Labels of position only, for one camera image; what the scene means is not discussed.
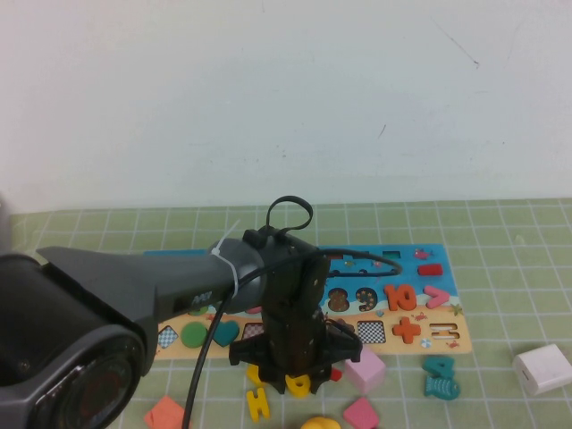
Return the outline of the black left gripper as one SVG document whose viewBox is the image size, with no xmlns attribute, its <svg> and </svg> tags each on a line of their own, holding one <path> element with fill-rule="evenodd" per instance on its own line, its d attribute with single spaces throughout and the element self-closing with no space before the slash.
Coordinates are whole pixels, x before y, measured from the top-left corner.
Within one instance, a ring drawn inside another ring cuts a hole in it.
<svg viewBox="0 0 572 429">
<path fill-rule="evenodd" d="M 286 374 L 308 374 L 309 391 L 317 394 L 331 380 L 332 364 L 358 361 L 357 335 L 321 309 L 329 268 L 328 259 L 309 258 L 273 269 L 260 303 L 263 332 L 233 343 L 230 363 L 258 366 L 260 381 L 283 395 Z"/>
</svg>

